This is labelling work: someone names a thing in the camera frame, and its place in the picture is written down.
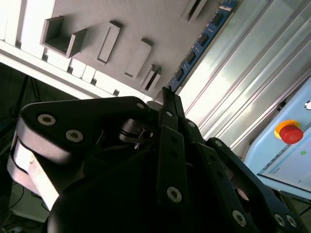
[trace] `light blue control panel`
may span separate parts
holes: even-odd
[[[254,141],[244,163],[267,186],[311,200],[311,78]],[[276,126],[296,120],[304,132],[296,144],[276,138]]]

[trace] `corrugated metal panel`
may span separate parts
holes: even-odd
[[[204,138],[219,137],[232,148],[310,73],[310,1],[260,1],[249,12],[256,3],[242,3],[180,93]]]

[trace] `gray bracket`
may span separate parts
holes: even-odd
[[[161,78],[161,72],[162,69],[160,67],[156,68],[155,65],[151,65],[145,79],[141,81],[141,88],[144,91],[152,90]]]
[[[67,58],[71,58],[81,50],[87,29],[75,32],[71,37],[61,34],[64,17],[58,16],[44,20],[41,45]]]
[[[207,0],[190,0],[181,17],[189,23],[193,23],[202,11],[206,2]]]
[[[109,22],[105,35],[103,46],[98,54],[97,60],[104,65],[108,62],[112,49],[118,39],[120,27],[116,26],[114,22]]]
[[[132,59],[128,63],[124,74],[134,80],[144,65],[150,51],[151,45],[147,44],[146,41],[142,39]]]

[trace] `bolt head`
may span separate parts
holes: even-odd
[[[78,130],[68,130],[66,132],[66,138],[71,142],[81,142],[83,140],[83,134]]]
[[[219,146],[219,147],[222,147],[223,145],[222,145],[222,143],[220,142],[220,141],[215,141],[215,144],[217,145],[217,146]]]
[[[285,221],[280,215],[275,214],[274,218],[280,226],[285,227]]]
[[[240,211],[234,210],[232,211],[232,216],[234,218],[234,220],[241,226],[241,227],[245,227],[246,226],[246,219],[245,217],[241,214]]]
[[[195,128],[195,124],[192,121],[188,121],[188,125],[190,125],[192,128]]]
[[[138,106],[139,108],[145,108],[145,106],[144,106],[142,103],[137,103],[137,106]]]
[[[175,203],[181,202],[182,199],[181,193],[175,187],[169,187],[167,189],[167,196],[169,197],[169,199],[171,199],[171,201]]]
[[[38,116],[38,121],[42,125],[50,126],[56,123],[56,119],[49,114],[41,114]]]
[[[173,116],[173,114],[171,112],[169,112],[169,111],[166,111],[166,114],[169,115],[170,117]]]

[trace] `screw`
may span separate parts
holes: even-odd
[[[188,125],[190,125],[192,128],[195,128],[195,124],[192,121],[188,121]]]
[[[141,103],[137,103],[137,106],[138,106],[139,108],[145,108],[145,106],[144,106],[143,104],[141,104]]]
[[[181,193],[175,187],[169,187],[167,189],[167,196],[169,197],[169,199],[171,199],[175,203],[181,202],[181,198],[182,198]]]
[[[71,142],[81,142],[83,140],[83,134],[77,130],[68,130],[66,132],[66,138]]]
[[[305,103],[305,109],[311,110],[311,100],[308,100],[308,101]]]
[[[171,112],[169,112],[169,111],[166,111],[166,114],[169,115],[170,117],[173,116],[173,114]]]
[[[281,225],[282,227],[285,227],[285,221],[284,221],[284,219],[282,219],[282,217],[280,215],[275,214],[274,218],[276,219],[276,221],[279,225]]]
[[[222,146],[223,146],[222,143],[221,143],[220,141],[217,141],[217,140],[216,140],[215,143],[216,143],[216,145],[219,146],[219,147],[222,147]]]
[[[296,223],[296,221],[292,218],[292,216],[286,215],[286,218],[287,218],[287,220],[290,222],[290,224],[291,224],[293,227],[297,227],[297,223]]]
[[[50,126],[56,123],[55,118],[49,114],[41,114],[40,116],[38,116],[38,121],[42,125],[47,125],[47,126]]]
[[[246,219],[245,217],[241,214],[240,211],[234,210],[232,211],[232,216],[234,220],[241,226],[245,227],[246,226]]]

